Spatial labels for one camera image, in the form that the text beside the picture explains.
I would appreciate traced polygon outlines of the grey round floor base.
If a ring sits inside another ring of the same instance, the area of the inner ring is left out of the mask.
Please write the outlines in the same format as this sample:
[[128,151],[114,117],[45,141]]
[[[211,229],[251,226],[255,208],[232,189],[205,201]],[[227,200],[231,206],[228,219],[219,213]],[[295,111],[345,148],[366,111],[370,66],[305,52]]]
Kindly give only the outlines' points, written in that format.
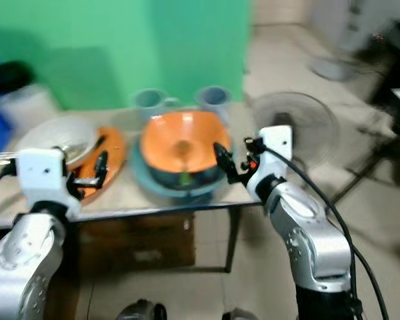
[[346,82],[352,80],[363,66],[353,58],[319,56],[309,62],[309,69],[329,81]]

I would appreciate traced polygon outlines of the grey metal table frame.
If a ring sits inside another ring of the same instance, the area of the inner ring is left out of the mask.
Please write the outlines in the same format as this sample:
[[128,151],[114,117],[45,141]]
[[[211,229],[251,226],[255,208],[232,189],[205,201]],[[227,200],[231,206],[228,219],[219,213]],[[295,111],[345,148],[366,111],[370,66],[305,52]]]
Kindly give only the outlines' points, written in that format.
[[113,219],[128,219],[128,217],[147,217],[157,215],[171,215],[182,211],[213,211],[227,210],[229,216],[229,233],[227,239],[227,258],[225,266],[221,268],[224,273],[233,270],[233,260],[237,249],[237,239],[241,229],[243,208],[260,205],[258,201],[246,202],[218,202],[202,205],[172,205],[172,207],[155,207],[142,209],[90,209],[82,211],[72,217],[67,217],[68,223],[86,223],[90,221],[103,221]]

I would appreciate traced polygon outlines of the brown cardboard box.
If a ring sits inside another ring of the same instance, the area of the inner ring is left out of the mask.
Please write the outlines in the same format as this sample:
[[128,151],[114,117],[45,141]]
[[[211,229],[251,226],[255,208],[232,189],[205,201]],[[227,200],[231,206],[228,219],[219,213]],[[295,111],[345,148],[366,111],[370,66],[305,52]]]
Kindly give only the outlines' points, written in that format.
[[80,271],[117,274],[196,263],[191,213],[92,221],[80,225]]

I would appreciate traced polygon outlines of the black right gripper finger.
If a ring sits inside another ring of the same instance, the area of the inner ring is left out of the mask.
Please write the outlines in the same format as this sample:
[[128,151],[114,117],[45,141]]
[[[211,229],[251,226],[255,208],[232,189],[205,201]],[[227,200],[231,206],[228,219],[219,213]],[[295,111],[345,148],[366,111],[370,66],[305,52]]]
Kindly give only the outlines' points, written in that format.
[[241,182],[241,175],[236,169],[233,154],[217,141],[213,144],[213,152],[217,166],[224,172],[227,182]]

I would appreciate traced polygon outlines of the dark bowl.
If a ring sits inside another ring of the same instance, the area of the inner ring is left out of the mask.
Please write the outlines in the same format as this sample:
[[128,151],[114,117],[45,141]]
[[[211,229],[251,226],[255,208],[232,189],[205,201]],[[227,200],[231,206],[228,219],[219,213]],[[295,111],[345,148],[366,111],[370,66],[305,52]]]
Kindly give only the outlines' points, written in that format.
[[164,188],[173,190],[194,190],[207,188],[225,179],[225,174],[217,167],[210,167],[196,173],[170,173],[163,169],[152,167],[144,158],[140,158],[152,181],[161,184]]

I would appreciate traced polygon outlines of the orange plate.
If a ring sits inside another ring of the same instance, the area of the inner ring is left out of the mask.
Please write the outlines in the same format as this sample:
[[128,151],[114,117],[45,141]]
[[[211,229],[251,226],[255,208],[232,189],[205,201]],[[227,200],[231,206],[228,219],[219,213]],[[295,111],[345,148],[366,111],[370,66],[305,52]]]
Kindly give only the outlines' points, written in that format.
[[81,203],[84,205],[94,202],[97,197],[102,195],[117,180],[127,160],[127,142],[117,128],[113,126],[101,126],[97,130],[97,133],[99,134],[99,140],[97,140],[94,150],[90,152],[90,155],[87,156],[80,167],[75,169],[75,173],[81,179],[92,179],[95,177],[95,164],[100,153],[103,151],[108,153],[108,173],[106,174],[103,188],[81,188],[84,195]]

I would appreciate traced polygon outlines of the white plate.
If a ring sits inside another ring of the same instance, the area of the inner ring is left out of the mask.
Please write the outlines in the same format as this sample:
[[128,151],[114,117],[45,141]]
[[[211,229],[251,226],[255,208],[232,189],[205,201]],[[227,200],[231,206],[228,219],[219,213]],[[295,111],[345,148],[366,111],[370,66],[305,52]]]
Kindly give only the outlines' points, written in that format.
[[47,120],[28,131],[16,144],[16,150],[53,149],[65,153],[67,165],[74,169],[90,154],[99,139],[99,131],[90,121],[74,115]]

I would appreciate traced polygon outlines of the round electric fan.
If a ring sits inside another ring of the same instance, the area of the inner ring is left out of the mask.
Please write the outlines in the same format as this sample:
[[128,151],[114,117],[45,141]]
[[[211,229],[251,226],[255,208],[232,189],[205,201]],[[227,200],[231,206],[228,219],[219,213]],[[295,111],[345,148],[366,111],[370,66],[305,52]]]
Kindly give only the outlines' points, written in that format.
[[291,126],[293,157],[308,167],[330,161],[339,144],[336,115],[312,95],[293,91],[268,93],[252,100],[249,108],[259,129]]

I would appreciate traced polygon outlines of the teal round plate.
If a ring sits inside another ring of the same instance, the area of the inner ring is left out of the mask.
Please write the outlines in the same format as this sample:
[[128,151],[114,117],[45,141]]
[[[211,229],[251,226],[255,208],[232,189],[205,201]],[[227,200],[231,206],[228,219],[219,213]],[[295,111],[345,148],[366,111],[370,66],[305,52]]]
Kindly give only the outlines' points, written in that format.
[[230,192],[231,187],[227,185],[223,174],[219,171],[218,177],[212,183],[190,190],[170,189],[154,179],[151,169],[143,161],[140,144],[133,144],[130,153],[129,166],[133,172],[134,180],[139,184],[151,200],[158,204],[206,204],[221,200]]

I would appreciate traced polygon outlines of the white container black lid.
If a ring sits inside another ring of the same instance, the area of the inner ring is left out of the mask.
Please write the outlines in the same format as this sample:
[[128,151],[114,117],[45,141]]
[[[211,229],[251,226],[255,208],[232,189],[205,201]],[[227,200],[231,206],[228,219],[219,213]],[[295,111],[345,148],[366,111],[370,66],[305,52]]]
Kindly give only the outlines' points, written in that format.
[[21,133],[59,116],[51,90],[38,82],[29,64],[0,63],[0,115]]

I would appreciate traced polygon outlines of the green board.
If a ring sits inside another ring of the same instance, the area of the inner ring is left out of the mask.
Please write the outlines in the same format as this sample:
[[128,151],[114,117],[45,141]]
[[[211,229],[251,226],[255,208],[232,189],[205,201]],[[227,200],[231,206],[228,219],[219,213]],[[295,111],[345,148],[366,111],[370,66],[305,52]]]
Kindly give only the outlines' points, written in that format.
[[142,89],[243,100],[252,0],[0,0],[0,62],[28,64],[64,109],[129,107]]

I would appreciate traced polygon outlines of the black robot foot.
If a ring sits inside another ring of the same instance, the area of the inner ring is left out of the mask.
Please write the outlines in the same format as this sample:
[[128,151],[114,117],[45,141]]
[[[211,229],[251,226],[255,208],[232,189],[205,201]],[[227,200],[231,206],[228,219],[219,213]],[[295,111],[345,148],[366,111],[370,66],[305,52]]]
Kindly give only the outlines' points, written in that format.
[[161,303],[139,299],[125,307],[115,320],[167,320],[167,309]]
[[221,320],[259,320],[259,318],[251,311],[234,308],[233,310],[224,312]]

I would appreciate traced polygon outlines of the large orange bowl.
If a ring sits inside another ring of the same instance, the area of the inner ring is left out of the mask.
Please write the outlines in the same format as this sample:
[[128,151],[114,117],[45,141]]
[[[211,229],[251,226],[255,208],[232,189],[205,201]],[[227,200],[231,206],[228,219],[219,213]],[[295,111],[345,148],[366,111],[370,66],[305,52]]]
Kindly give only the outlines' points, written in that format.
[[150,118],[140,137],[146,164],[167,173],[199,173],[216,167],[213,144],[233,148],[227,126],[209,111],[179,111]]

